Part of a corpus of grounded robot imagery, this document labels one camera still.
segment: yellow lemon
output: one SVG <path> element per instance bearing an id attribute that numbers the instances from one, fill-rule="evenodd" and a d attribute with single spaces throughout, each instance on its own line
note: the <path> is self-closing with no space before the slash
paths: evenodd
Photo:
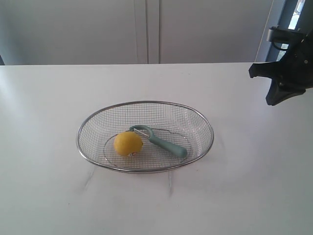
<path id="1" fill-rule="evenodd" d="M 140 135 L 132 131 L 120 133 L 114 139 L 114 149 L 122 156 L 140 152 L 142 145 Z"/>

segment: peeler handle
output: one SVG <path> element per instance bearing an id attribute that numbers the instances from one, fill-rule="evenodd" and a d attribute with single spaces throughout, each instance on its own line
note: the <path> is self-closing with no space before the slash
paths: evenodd
<path id="1" fill-rule="evenodd" d="M 187 156 L 187 150 L 184 147 L 162 140 L 154 135 L 149 137 L 149 141 L 178 157 L 184 158 Z"/>

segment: stainless steel basket rim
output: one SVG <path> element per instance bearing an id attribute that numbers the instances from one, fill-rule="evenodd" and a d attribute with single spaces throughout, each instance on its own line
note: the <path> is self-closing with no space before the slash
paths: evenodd
<path id="1" fill-rule="evenodd" d="M 85 154 L 83 153 L 80 145 L 79 145 L 79 137 L 80 137 L 80 133 L 83 129 L 83 127 L 85 126 L 85 124 L 91 119 L 93 118 L 95 115 L 105 111 L 105 110 L 108 110 L 108 109 L 112 109 L 112 108 L 116 108 L 116 107 L 121 107 L 121 106 L 126 106 L 126 105 L 132 105 L 132 104 L 145 104 L 145 103 L 157 103 L 157 104 L 168 104 L 168 105 L 174 105 L 174 106 L 179 106 L 179 107 L 183 107 L 183 108 L 186 108 L 186 109 L 189 109 L 191 111 L 194 111 L 195 113 L 197 113 L 201 118 L 203 118 L 203 120 L 208 124 L 208 127 L 210 129 L 210 132 L 212 133 L 212 141 L 210 143 L 210 146 L 208 147 L 208 149 L 203 153 L 201 154 L 200 156 L 198 156 L 197 158 L 194 158 L 190 161 L 187 161 L 185 163 L 181 163 L 181 164 L 177 164 L 177 165 L 173 165 L 173 166 L 170 166 L 170 167 L 160 167 L 160 168 L 155 168 L 155 169 L 128 169 L 128 168 L 116 168 L 116 167 L 113 167 L 113 166 L 108 166 L 108 165 L 104 165 L 104 164 L 100 164 L 94 160 L 91 160 L 90 158 L 88 158 L 87 156 L 85 156 Z M 186 106 L 186 105 L 182 105 L 182 104 L 178 104 L 178 103 L 173 103 L 173 102 L 167 102 L 167 101 L 157 101 L 157 100 L 141 100 L 141 101 L 131 101 L 131 102 L 125 102 L 125 103 L 119 103 L 119 104 L 114 104 L 114 105 L 111 105 L 111 106 L 108 106 L 106 108 L 103 108 L 103 109 L 100 109 L 96 112 L 94 112 L 93 114 L 91 114 L 88 118 L 86 118 L 86 120 L 82 123 L 82 125 L 80 126 L 78 132 L 77 132 L 77 135 L 76 135 L 76 146 L 77 146 L 77 149 L 79 151 L 79 153 L 83 156 L 83 158 L 85 158 L 87 161 L 89 161 L 90 163 L 92 164 L 95 164 L 97 166 L 101 166 L 103 168 L 106 168 L 106 169 L 110 169 L 110 170 L 114 170 L 114 171 L 119 171 L 119 172 L 125 172 L 125 173 L 159 173 L 159 172 L 165 172 L 165 171 L 169 171 L 169 170 L 173 170 L 173 169 L 177 169 L 177 168 L 181 168 L 185 165 L 188 165 L 190 163 L 193 163 L 197 160 L 199 160 L 200 158 L 204 157 L 211 149 L 212 145 L 213 145 L 213 142 L 214 142 L 214 131 L 213 131 L 213 128 L 211 126 L 211 124 L 209 123 L 209 121 L 206 119 L 206 117 L 200 113 L 198 110 L 194 109 L 194 108 L 191 108 L 189 106 Z"/>

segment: white table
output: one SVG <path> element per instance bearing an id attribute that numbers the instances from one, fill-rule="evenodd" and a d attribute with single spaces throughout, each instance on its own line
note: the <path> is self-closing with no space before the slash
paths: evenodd
<path id="1" fill-rule="evenodd" d="M 0 234 L 312 234 L 313 91 L 268 106 L 250 65 L 0 67 Z M 147 175 L 83 159 L 84 119 L 132 100 L 202 112 L 209 154 Z"/>

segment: oval basket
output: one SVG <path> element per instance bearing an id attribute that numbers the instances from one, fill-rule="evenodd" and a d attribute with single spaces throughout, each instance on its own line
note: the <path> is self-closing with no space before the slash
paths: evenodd
<path id="1" fill-rule="evenodd" d="M 132 157 L 119 156 L 114 137 L 131 126 L 146 125 L 163 140 L 187 149 L 177 157 L 142 138 L 143 148 Z M 208 153 L 214 139 L 212 126 L 197 110 L 170 102 L 136 101 L 101 109 L 79 128 L 76 144 L 89 162 L 121 172 L 152 173 L 192 163 Z"/>

